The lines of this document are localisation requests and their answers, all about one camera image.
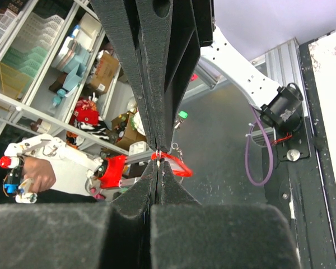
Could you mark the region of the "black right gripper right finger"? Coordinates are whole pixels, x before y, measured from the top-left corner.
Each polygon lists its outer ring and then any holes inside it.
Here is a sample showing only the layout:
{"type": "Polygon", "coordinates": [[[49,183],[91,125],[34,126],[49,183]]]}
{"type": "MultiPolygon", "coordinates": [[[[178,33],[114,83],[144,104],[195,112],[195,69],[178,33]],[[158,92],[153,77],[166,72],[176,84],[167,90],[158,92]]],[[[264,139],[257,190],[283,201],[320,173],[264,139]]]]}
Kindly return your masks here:
{"type": "Polygon", "coordinates": [[[266,204],[200,205],[158,170],[159,202],[151,207],[153,268],[300,268],[288,221],[266,204]]]}

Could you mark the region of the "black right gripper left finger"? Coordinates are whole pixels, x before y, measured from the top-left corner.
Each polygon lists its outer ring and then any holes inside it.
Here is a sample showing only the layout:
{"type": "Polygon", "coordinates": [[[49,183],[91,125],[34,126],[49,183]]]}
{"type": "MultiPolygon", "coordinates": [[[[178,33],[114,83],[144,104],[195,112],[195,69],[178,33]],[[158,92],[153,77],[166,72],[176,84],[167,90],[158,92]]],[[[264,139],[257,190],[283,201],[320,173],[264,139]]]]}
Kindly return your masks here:
{"type": "Polygon", "coordinates": [[[0,205],[0,268],[155,268],[158,167],[113,202],[0,205]]]}

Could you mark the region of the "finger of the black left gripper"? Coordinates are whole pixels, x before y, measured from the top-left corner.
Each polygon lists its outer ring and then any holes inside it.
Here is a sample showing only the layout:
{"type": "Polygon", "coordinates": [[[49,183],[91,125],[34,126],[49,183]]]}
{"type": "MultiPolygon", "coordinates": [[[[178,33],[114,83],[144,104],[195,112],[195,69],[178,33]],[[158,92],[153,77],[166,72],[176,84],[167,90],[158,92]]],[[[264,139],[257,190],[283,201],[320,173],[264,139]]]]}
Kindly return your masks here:
{"type": "Polygon", "coordinates": [[[179,105],[200,58],[212,44],[213,1],[138,1],[137,59],[148,144],[169,151],[179,105]]]}
{"type": "Polygon", "coordinates": [[[153,14],[152,1],[91,1],[109,41],[112,43],[118,60],[132,87],[141,115],[146,140],[149,147],[157,150],[152,130],[151,109],[148,108],[148,95],[144,92],[144,70],[142,23],[153,14]]]}

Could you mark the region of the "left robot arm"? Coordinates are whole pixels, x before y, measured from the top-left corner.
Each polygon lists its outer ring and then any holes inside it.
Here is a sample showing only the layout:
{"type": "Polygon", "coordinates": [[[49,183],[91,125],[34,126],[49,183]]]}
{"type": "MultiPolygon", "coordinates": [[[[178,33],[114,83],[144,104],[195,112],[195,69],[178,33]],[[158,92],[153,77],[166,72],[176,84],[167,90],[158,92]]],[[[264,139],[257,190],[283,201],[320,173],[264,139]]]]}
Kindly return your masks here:
{"type": "Polygon", "coordinates": [[[230,80],[261,119],[280,131],[300,126],[298,87],[257,70],[214,23],[212,1],[92,1],[124,70],[146,140],[168,152],[180,103],[199,61],[230,80]]]}

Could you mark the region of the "person's hand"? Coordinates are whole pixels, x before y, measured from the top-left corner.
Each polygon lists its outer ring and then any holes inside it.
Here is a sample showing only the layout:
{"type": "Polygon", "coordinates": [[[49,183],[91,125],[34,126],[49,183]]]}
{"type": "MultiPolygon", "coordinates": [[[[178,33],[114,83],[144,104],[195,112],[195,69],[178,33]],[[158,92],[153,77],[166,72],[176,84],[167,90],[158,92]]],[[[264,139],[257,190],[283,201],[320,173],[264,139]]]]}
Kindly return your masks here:
{"type": "Polygon", "coordinates": [[[51,163],[44,159],[25,157],[22,168],[24,179],[32,179],[30,192],[39,193],[49,190],[56,182],[51,163]]]}

